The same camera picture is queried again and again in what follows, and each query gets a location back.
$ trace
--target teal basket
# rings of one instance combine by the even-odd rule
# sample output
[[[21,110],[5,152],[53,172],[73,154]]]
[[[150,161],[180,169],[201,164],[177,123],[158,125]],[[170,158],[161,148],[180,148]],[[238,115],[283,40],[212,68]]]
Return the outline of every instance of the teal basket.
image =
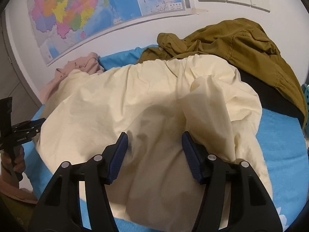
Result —
[[[302,92],[305,95],[305,101],[306,101],[307,111],[308,111],[308,118],[307,118],[307,122],[305,126],[305,131],[306,131],[306,134],[309,135],[309,89],[308,89],[307,84],[302,85]]]

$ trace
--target white wall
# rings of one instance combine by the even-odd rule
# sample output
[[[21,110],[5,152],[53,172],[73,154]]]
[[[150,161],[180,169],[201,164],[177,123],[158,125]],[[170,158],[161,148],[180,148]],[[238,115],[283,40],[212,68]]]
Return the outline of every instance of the white wall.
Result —
[[[164,18],[117,30],[71,51],[47,67],[31,31],[27,0],[11,0],[6,9],[7,29],[16,60],[34,93],[50,81],[56,68],[67,61],[96,52],[100,56],[155,44],[160,32],[184,38],[193,31],[222,20],[246,17],[258,22],[276,43],[293,68],[299,82],[305,82],[309,65],[309,14],[300,0],[270,0],[271,12],[220,2],[198,2],[208,12],[199,15]]]

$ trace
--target olive green jacket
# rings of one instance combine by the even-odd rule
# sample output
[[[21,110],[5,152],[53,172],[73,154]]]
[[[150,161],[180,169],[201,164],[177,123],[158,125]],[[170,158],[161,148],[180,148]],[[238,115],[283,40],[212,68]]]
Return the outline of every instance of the olive green jacket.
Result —
[[[159,47],[147,48],[138,63],[147,60],[183,59],[195,54],[212,54],[276,88],[307,120],[306,102],[299,82],[280,51],[262,27],[248,19],[222,21],[197,30],[184,39],[160,33]]]

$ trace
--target white flower pattern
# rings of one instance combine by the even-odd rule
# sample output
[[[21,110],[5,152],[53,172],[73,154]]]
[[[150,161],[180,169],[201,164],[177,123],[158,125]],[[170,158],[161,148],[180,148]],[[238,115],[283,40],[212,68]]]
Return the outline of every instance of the white flower pattern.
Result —
[[[285,215],[281,215],[280,212],[281,212],[281,207],[277,208],[277,213],[279,215],[279,218],[280,218],[280,221],[281,221],[281,224],[282,224],[282,228],[283,228],[283,232],[288,228],[288,226],[286,225],[286,217]]]

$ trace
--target blue bedsheet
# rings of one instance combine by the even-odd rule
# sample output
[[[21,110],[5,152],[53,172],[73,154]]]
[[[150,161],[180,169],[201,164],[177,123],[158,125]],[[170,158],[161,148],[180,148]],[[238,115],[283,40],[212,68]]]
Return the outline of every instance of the blue bedsheet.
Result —
[[[141,49],[116,53],[99,60],[105,69],[120,67],[137,61]],[[36,113],[37,119],[42,111]],[[273,188],[273,202],[286,229],[306,203],[309,163],[305,140],[298,119],[263,109],[257,139],[262,148]],[[34,193],[40,197],[52,173],[41,160],[33,142],[24,144],[26,170]],[[90,228],[87,206],[81,200],[83,224]],[[154,232],[143,226],[115,219],[120,232]]]

